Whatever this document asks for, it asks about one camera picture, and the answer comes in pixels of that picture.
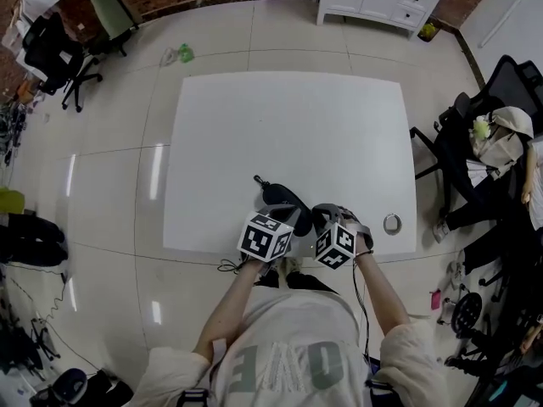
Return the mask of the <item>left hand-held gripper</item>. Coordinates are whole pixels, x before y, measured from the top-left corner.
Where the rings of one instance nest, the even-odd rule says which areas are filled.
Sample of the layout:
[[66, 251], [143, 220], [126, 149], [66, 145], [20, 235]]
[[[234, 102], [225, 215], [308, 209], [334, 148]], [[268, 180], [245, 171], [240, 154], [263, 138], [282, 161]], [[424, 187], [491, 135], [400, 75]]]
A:
[[[278, 210], [279, 220], [275, 220], [272, 214]], [[300, 214], [301, 209], [289, 203], [266, 205], [257, 212], [250, 211], [238, 239], [239, 267], [258, 260], [263, 263], [261, 273], [265, 275], [288, 252]]]

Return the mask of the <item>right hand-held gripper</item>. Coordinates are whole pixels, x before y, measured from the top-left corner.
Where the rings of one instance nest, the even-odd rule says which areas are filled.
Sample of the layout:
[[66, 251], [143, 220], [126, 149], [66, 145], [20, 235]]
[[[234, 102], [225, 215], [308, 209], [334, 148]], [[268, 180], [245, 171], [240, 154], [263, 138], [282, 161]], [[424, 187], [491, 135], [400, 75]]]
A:
[[315, 261], [337, 270], [355, 257], [355, 235], [342, 224], [339, 206], [320, 203], [311, 210], [313, 226], [319, 237], [315, 244]]

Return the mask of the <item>black pouch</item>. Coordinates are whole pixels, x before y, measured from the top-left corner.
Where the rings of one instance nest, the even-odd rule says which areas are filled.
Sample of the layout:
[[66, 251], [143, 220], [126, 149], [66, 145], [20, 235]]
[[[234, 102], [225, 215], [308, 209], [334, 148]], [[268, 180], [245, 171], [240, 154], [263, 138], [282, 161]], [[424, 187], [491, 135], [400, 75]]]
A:
[[260, 185], [262, 198], [266, 204], [290, 204], [300, 209], [299, 218], [294, 226], [294, 235], [296, 237], [307, 236], [313, 227], [313, 220], [311, 210], [306, 204], [282, 184], [264, 181], [258, 175], [254, 175], [253, 179]]

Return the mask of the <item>person's right forearm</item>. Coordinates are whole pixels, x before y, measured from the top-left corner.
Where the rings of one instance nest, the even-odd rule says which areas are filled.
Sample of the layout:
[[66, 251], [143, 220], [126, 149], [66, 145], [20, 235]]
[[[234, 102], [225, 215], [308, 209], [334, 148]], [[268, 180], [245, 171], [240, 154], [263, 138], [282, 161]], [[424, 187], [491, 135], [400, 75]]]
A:
[[410, 323], [404, 304], [378, 267], [372, 251], [364, 249], [358, 252], [355, 262], [366, 282], [372, 307], [384, 336], [395, 327]]

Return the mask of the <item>person's left forearm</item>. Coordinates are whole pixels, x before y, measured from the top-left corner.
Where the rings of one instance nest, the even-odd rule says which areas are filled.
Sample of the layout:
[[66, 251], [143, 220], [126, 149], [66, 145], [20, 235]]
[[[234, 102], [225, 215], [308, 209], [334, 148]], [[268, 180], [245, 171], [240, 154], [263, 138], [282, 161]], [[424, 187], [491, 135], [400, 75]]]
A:
[[214, 358], [213, 342], [225, 340], [230, 346], [238, 337], [251, 289], [264, 263], [250, 259], [243, 264], [219, 304], [204, 324], [194, 353], [210, 363]]

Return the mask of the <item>person's right hand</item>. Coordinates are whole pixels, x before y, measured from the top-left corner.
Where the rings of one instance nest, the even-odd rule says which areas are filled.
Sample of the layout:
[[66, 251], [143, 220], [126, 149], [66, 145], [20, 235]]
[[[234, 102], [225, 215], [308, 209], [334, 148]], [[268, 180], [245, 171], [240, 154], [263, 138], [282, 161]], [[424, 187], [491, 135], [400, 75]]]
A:
[[355, 214], [343, 206], [339, 206], [339, 213], [342, 216], [342, 225], [355, 236], [355, 256], [371, 254], [373, 239], [369, 227], [362, 225]]

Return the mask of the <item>person's black trousers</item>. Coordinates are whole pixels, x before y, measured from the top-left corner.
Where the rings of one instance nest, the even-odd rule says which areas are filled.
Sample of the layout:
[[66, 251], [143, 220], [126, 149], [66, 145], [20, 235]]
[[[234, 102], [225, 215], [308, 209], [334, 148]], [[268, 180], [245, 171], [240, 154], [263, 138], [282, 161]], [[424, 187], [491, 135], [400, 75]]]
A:
[[[290, 289], [318, 291], [335, 293], [332, 288], [318, 280], [312, 275], [303, 274], [300, 271], [293, 271], [286, 275], [285, 282]], [[255, 286], [279, 288], [279, 273], [274, 270], [270, 270], [264, 276], [261, 276], [259, 281], [255, 283]]]

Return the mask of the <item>white table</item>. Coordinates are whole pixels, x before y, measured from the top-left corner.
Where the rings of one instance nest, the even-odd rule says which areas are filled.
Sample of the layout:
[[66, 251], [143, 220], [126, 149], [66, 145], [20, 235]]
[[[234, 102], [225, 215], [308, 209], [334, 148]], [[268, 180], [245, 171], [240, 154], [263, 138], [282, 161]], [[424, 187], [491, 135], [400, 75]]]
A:
[[[235, 252], [261, 206], [253, 179], [279, 183], [308, 206], [352, 210], [378, 255], [417, 247], [417, 200], [400, 85], [353, 75], [238, 72], [182, 82], [166, 174], [163, 244]], [[402, 228], [387, 235], [383, 219]]]

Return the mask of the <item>operator in grey clothing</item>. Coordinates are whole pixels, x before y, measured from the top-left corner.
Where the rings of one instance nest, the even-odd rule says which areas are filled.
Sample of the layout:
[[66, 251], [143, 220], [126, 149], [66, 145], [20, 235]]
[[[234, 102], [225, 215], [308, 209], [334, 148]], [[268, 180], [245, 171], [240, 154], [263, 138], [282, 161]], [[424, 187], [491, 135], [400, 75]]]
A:
[[176, 407], [205, 387], [215, 407], [449, 407], [433, 335], [424, 322], [397, 326], [383, 339], [371, 372], [359, 326], [333, 293], [255, 287], [242, 330], [216, 360], [155, 348], [130, 407]]

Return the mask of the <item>black round stool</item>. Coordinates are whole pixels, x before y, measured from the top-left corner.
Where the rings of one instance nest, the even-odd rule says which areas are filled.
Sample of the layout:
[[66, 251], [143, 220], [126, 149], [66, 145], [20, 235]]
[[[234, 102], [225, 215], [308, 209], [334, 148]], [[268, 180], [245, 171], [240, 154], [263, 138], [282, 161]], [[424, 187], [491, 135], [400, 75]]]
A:
[[457, 300], [443, 300], [442, 312], [436, 323], [448, 326], [457, 338], [463, 338], [475, 327], [482, 309], [483, 299], [478, 293], [460, 293]]

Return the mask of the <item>green plastic bag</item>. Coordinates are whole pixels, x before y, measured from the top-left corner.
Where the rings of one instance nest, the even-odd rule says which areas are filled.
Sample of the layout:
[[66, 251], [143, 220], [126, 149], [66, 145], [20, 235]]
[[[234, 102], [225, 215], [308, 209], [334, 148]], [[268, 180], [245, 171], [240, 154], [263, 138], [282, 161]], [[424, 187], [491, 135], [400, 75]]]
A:
[[174, 49], [172, 47], [168, 47], [164, 54], [162, 55], [162, 58], [160, 60], [160, 66], [165, 67], [169, 66], [176, 61], [180, 61], [182, 63], [188, 63], [194, 59], [193, 50], [186, 44], [183, 43], [179, 48]]

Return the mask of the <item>beige backpack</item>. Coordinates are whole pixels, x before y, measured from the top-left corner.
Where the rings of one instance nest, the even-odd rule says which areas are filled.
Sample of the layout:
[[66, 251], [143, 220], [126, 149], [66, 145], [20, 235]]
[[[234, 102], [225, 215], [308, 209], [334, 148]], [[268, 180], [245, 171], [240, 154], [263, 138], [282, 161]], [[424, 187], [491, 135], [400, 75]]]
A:
[[521, 136], [529, 140], [534, 137], [532, 120], [520, 108], [503, 107], [488, 114], [490, 137], [483, 141], [469, 140], [475, 160], [468, 159], [467, 174], [472, 185], [476, 187], [487, 176], [494, 180], [505, 175], [523, 155]]

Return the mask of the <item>yellow green small bag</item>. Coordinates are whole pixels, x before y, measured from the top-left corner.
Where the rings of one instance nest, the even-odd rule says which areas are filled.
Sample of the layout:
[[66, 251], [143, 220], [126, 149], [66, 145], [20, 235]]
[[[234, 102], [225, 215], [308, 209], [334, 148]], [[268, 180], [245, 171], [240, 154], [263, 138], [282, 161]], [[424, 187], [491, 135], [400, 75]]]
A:
[[431, 42], [441, 30], [441, 22], [434, 17], [429, 17], [418, 32], [417, 37], [424, 42]]

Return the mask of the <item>black floor bag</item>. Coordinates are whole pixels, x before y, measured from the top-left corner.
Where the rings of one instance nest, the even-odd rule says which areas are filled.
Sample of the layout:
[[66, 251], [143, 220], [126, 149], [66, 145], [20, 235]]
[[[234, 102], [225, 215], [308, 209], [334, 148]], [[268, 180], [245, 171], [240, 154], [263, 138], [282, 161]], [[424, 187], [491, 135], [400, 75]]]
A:
[[82, 407], [124, 407], [134, 392], [122, 380], [111, 379], [104, 371], [87, 380], [87, 389], [81, 398]]

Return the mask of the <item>green hanging cloth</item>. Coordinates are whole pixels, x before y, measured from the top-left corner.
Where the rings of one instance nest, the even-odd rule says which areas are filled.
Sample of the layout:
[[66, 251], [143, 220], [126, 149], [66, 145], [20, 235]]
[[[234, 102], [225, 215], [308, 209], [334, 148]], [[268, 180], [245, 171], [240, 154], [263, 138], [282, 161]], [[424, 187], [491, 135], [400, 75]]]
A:
[[90, 2], [108, 35], [109, 48], [126, 57], [124, 44], [130, 39], [132, 32], [139, 29], [138, 15], [124, 0], [90, 0]]

